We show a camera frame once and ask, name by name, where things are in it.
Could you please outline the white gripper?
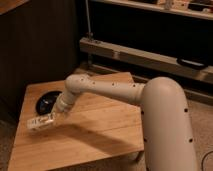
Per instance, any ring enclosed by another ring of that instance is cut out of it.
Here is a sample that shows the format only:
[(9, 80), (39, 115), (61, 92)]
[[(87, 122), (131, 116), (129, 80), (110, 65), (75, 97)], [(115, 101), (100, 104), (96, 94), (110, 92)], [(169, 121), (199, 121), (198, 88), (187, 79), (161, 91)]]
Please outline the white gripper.
[[(72, 93), (66, 93), (63, 92), (61, 93), (54, 104), (53, 111), (58, 113), (59, 117), (68, 117), (69, 112), (71, 108), (73, 107), (74, 103), (76, 100), (76, 96), (73, 95)], [(49, 122), (54, 122), (55, 121), (55, 113), (49, 113)]]

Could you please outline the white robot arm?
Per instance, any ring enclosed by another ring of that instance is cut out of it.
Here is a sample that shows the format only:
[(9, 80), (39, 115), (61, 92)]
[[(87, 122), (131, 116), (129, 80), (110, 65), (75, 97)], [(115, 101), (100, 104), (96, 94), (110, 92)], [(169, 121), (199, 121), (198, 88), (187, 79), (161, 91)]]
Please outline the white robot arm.
[(98, 81), (84, 74), (70, 75), (51, 111), (55, 122), (68, 114), (83, 92), (141, 109), (147, 171), (199, 171), (187, 99), (176, 81), (157, 77), (142, 84)]

